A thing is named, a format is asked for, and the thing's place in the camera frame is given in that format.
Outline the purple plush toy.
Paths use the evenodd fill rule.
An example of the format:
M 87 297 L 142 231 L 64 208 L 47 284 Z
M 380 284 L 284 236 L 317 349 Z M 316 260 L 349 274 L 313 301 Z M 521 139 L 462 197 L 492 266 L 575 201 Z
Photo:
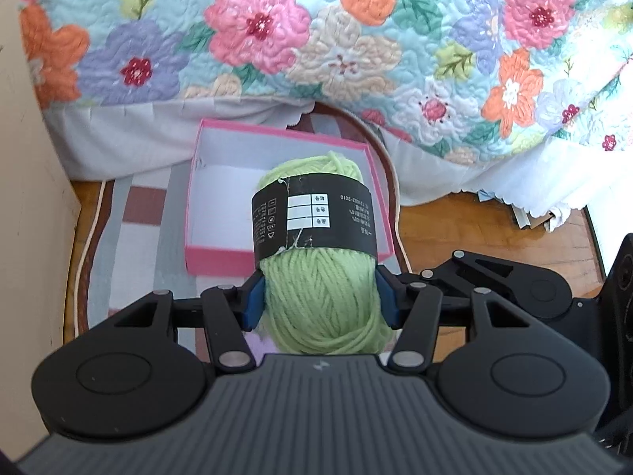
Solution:
M 279 353 L 274 340 L 265 333 L 259 333 L 257 331 L 251 331 L 251 333 L 246 332 L 244 334 L 244 340 L 246 340 L 252 356 L 258 365 L 262 363 L 265 355 Z

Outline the green yarn ball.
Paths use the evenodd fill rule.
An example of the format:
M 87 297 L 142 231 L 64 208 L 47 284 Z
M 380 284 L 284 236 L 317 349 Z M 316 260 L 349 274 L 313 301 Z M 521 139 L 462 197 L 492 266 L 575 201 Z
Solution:
M 380 354 L 393 331 L 375 281 L 372 198 L 336 152 L 284 162 L 252 198 L 264 327 L 283 353 Z

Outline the checkered pastel rug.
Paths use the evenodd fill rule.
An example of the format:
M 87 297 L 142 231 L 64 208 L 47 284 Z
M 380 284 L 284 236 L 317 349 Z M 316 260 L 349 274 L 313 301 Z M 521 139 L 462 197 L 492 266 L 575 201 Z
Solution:
M 313 132 L 365 142 L 374 148 L 377 141 L 362 131 L 364 125 L 349 115 L 335 117 L 313 113 L 311 126 L 302 129 L 299 121 L 287 130 Z M 247 277 L 192 275 L 184 258 L 184 220 L 188 204 L 191 162 L 136 173 L 117 179 L 110 194 L 110 212 L 98 237 L 87 294 L 87 324 L 95 327 L 125 307 L 156 289 L 175 298 L 195 298 L 214 286 L 240 286 Z M 390 217 L 398 211 L 398 183 L 389 168 Z M 264 313 L 255 330 L 267 333 Z

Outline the pink storage box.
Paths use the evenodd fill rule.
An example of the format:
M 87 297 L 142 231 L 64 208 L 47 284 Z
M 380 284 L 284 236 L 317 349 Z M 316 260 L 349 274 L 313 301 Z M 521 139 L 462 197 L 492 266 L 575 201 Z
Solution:
M 398 269 L 387 164 L 378 149 L 341 137 L 205 119 L 199 126 L 184 220 L 184 258 L 195 276 L 247 277 L 254 268 L 251 198 L 277 165 L 336 151 L 354 161 L 371 191 L 379 260 Z

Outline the floral quilt bedspread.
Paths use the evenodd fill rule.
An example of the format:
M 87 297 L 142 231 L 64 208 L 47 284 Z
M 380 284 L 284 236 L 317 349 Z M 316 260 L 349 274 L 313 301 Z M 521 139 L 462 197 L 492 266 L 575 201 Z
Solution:
M 632 0 L 21 0 L 42 108 L 330 103 L 454 163 L 568 137 L 632 56 Z

